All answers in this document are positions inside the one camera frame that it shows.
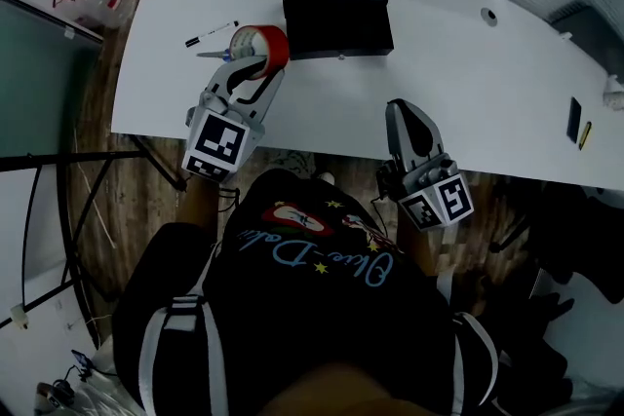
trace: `star print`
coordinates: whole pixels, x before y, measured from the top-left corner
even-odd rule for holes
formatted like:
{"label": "star print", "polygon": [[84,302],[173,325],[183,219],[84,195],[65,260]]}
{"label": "star print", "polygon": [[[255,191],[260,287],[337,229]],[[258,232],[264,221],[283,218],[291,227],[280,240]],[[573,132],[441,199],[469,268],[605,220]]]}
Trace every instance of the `star print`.
{"label": "star print", "polygon": [[328,266],[327,265],[323,265],[323,264],[314,264],[314,267],[316,267],[316,270],[319,271],[321,274],[328,274]]}

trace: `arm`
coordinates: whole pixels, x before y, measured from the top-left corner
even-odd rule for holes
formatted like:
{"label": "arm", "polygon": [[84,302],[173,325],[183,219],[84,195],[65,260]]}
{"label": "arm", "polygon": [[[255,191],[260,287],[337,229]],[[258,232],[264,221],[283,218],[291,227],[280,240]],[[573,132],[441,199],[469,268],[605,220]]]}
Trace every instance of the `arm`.
{"label": "arm", "polygon": [[193,175],[187,184],[186,194],[177,212],[177,222],[195,224],[216,241],[218,219],[218,184]]}
{"label": "arm", "polygon": [[425,276],[435,276],[436,266],[431,257],[427,233],[419,232],[400,207],[398,219],[397,246],[411,257]]}

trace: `tape roll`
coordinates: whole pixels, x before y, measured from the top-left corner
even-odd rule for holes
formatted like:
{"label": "tape roll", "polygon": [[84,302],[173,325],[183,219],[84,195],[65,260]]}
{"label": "tape roll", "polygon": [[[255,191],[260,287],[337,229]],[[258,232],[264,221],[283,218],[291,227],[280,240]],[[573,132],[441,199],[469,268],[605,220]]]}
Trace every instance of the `tape roll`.
{"label": "tape roll", "polygon": [[277,26],[241,26],[230,41],[230,57],[240,59],[249,56],[267,56],[264,68],[255,73],[251,80],[265,77],[288,63],[291,56],[289,40]]}

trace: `floor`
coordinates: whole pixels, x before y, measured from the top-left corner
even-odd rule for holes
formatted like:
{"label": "floor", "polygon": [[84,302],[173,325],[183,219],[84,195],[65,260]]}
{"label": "floor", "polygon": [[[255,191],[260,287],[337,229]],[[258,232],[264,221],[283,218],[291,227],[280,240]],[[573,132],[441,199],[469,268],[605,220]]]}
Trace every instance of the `floor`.
{"label": "floor", "polygon": [[[81,116],[75,130],[75,148],[80,152],[134,150],[130,140],[110,132],[117,76],[131,22],[119,30],[105,30],[104,44],[92,79],[87,84]],[[179,170],[184,151],[181,140],[145,137],[145,143],[171,172]],[[274,150],[258,148],[226,187],[238,187],[244,196],[263,171]],[[336,185],[358,199],[378,220],[371,200],[377,197],[375,170],[378,161],[322,155],[336,177]],[[68,173],[68,200],[75,225],[82,205],[95,181],[101,163],[72,166]],[[504,239],[510,225],[526,211],[539,182],[466,171],[475,213],[444,231],[428,234],[438,271],[456,266],[457,271],[474,270],[501,283],[510,270],[525,258],[523,234],[500,253],[488,251],[491,242]],[[144,159],[113,163],[96,196],[78,242],[80,258],[101,288],[110,295],[104,300],[90,289],[92,315],[97,319],[101,341],[110,334],[110,317],[150,238],[165,223],[174,221],[184,193],[177,192]],[[229,200],[221,200],[227,208]],[[397,230],[397,209],[389,201],[377,204],[391,237]],[[229,212],[221,215],[220,228]]]}

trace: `red tape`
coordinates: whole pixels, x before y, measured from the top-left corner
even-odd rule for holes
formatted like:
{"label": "red tape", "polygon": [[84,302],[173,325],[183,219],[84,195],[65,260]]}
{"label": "red tape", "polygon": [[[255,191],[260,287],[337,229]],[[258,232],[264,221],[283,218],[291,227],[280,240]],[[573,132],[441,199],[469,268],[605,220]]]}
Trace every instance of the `red tape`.
{"label": "red tape", "polygon": [[241,52],[242,45],[251,44],[253,39],[251,35],[256,34],[264,39],[267,48],[267,60],[262,71],[257,72],[251,80],[265,77],[277,69],[285,67],[291,56],[289,40],[286,35],[280,28],[271,24],[241,26],[232,36],[230,54],[235,57],[235,54]]}

